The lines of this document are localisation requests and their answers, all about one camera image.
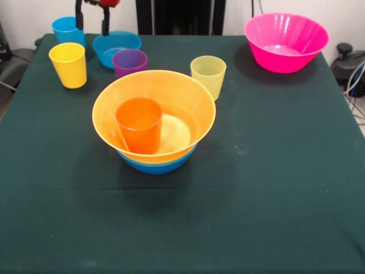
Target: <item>plastic cup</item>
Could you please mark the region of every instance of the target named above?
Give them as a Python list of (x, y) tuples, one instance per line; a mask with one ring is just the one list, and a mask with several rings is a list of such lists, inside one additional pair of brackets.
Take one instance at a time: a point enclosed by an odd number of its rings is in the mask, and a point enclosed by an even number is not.
[(160, 147), (162, 109), (149, 98), (133, 98), (122, 103), (115, 118), (131, 152), (154, 154)]
[(112, 62), (117, 78), (121, 78), (131, 73), (147, 70), (148, 57), (141, 50), (125, 49), (114, 54)]
[(192, 78), (202, 83), (216, 101), (221, 92), (226, 63), (221, 58), (206, 55), (195, 58), (190, 64), (190, 69)]
[(48, 55), (64, 87), (79, 88), (86, 83), (85, 48), (82, 45), (59, 44)]
[(61, 17), (52, 23), (52, 29), (58, 43), (78, 43), (85, 47), (85, 35), (83, 30), (76, 27), (76, 18), (72, 16)]

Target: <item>light yellow cup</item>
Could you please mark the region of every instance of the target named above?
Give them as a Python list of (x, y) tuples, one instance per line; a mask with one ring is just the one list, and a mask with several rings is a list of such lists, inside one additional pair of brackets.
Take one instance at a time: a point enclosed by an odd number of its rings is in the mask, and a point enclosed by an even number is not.
[(79, 88), (86, 83), (85, 48), (82, 45), (58, 44), (50, 50), (49, 57), (64, 87)]
[(195, 58), (190, 64), (190, 69), (192, 78), (202, 83), (216, 101), (221, 93), (226, 63), (221, 58), (206, 55)]

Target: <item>blue bowl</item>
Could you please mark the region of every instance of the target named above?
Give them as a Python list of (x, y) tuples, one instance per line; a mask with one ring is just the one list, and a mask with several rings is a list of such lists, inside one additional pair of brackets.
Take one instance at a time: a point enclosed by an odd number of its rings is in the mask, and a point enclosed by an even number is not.
[(117, 152), (127, 162), (127, 164), (129, 164), (131, 167), (134, 167), (138, 171), (146, 173), (146, 174), (150, 174), (150, 175), (163, 175), (163, 174), (170, 173), (170, 172), (174, 171), (175, 169), (181, 167), (182, 164), (184, 164), (186, 162), (186, 160), (189, 159), (189, 157), (194, 152), (197, 145), (198, 144), (196, 144), (193, 147), (193, 149), (191, 151), (189, 151), (189, 153), (186, 154), (185, 156), (183, 156), (175, 161), (166, 163), (166, 164), (143, 164), (143, 163), (139, 163), (139, 162), (131, 160), (130, 158), (125, 157), (118, 150), (117, 150)]
[(142, 45), (141, 38), (129, 31), (111, 31), (108, 36), (99, 35), (92, 43), (96, 55), (100, 62), (112, 69), (112, 56), (124, 49), (140, 49)]

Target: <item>yellow bowl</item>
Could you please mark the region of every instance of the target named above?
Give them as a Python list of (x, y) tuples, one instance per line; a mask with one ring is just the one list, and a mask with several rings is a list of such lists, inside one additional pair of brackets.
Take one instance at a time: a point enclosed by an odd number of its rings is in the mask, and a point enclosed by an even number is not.
[[(134, 97), (154, 99), (163, 109), (161, 142), (155, 154), (130, 152), (115, 120), (116, 109)], [(99, 136), (126, 157), (147, 164), (171, 162), (189, 153), (212, 128), (215, 117), (209, 91), (197, 80), (168, 70), (136, 72), (114, 81), (92, 109)]]

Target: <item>cable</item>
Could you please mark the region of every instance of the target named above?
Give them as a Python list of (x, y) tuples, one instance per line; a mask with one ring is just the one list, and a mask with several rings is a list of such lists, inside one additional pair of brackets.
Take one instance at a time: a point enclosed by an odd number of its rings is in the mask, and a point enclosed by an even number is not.
[(258, 3), (259, 3), (259, 5), (260, 5), (261, 13), (263, 14), (263, 9), (262, 9), (262, 3), (261, 3), (261, 0), (258, 0)]
[(0, 84), (1, 84), (1, 85), (3, 85), (4, 87), (7, 87), (7, 88), (9, 88), (9, 89), (13, 90), (13, 91), (16, 91), (16, 90), (17, 90), (15, 87), (9, 86), (8, 84), (6, 84), (6, 83), (4, 83), (4, 82), (1, 82), (1, 81), (0, 81)]
[(358, 118), (358, 119), (365, 119), (365, 117), (361, 117), (361, 116), (356, 115), (356, 114), (354, 114), (354, 117), (356, 117), (356, 118)]
[(30, 61), (29, 61), (29, 60), (27, 60), (27, 59), (25, 59), (24, 57), (21, 57), (21, 56), (19, 56), (19, 55), (17, 55), (17, 54), (12, 54), (12, 56), (17, 57), (17, 58), (19, 58), (19, 59), (21, 59), (21, 60), (23, 60), (23, 61), (25, 61), (25, 62), (27, 62), (27, 63), (30, 63)]
[[(360, 63), (360, 65), (358, 65), (358, 67), (356, 69), (354, 69), (354, 71), (352, 72), (351, 76), (348, 79), (347, 82), (347, 88), (346, 91), (343, 93), (344, 95), (348, 95), (348, 93), (359, 83), (361, 77), (363, 76), (364, 72), (365, 72), (365, 61), (362, 61)], [(354, 75), (358, 72), (358, 70), (361, 69), (361, 72), (357, 78), (357, 80), (352, 84), (352, 86), (350, 87), (350, 84), (352, 82), (352, 79), (354, 78)]]
[[(355, 74), (355, 81), (357, 80), (359, 78), (359, 71), (357, 71), (356, 72), (356, 74)], [(355, 88), (353, 88), (352, 90), (351, 90), (351, 95), (350, 95), (350, 100), (348, 101), (348, 106), (350, 106), (350, 103), (351, 103), (351, 99), (354, 97), (354, 93), (355, 93)], [(354, 111), (354, 108), (355, 108), (355, 105), (356, 105), (356, 98), (354, 99), (354, 106), (353, 106), (353, 108), (352, 108), (352, 112)]]
[(351, 102), (351, 104), (353, 104), (354, 106), (355, 106), (355, 108), (364, 116), (364, 118), (365, 118), (365, 113), (363, 113), (363, 111), (357, 106), (357, 105), (355, 105), (353, 102)]

